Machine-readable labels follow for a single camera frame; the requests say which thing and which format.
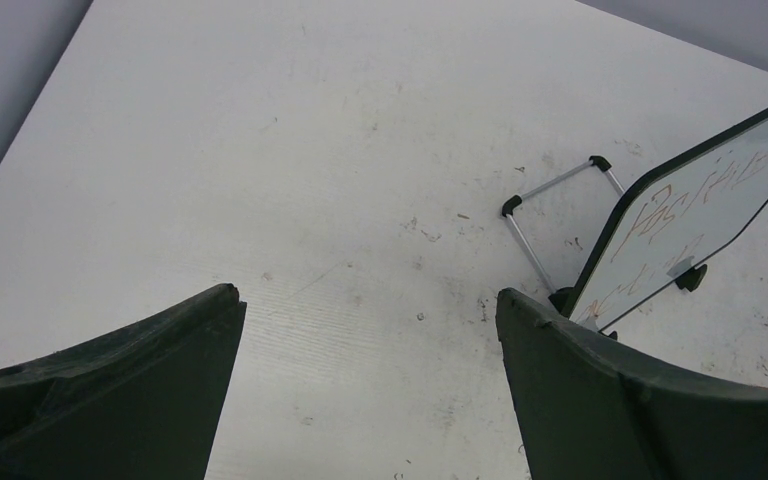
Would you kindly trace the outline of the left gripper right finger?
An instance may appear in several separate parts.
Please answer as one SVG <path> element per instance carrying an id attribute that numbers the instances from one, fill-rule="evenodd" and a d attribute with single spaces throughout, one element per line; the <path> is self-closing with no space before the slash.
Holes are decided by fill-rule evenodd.
<path id="1" fill-rule="evenodd" d="M 768 388 L 687 370 L 506 288 L 496 328 L 535 479 L 768 479 Z"/>

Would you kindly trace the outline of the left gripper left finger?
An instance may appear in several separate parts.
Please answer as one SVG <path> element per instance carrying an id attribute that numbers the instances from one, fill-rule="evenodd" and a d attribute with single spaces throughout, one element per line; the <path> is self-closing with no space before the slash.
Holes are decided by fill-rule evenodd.
<path id="1" fill-rule="evenodd" d="M 0 369 L 0 479 L 201 479 L 243 332 L 229 283 Z"/>

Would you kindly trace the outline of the small black-framed whiteboard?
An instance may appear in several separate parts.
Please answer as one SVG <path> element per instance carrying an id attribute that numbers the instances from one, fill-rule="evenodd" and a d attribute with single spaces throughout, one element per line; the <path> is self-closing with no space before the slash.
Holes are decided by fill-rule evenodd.
<path id="1" fill-rule="evenodd" d="M 619 194 L 585 265 L 570 287 L 557 288 L 514 218 L 525 200 L 589 168 Z M 768 108 L 642 175 L 629 188 L 611 163 L 585 163 L 502 206 L 505 219 L 549 289 L 557 312 L 604 331 L 674 285 L 692 292 L 710 257 L 731 244 L 768 204 Z"/>

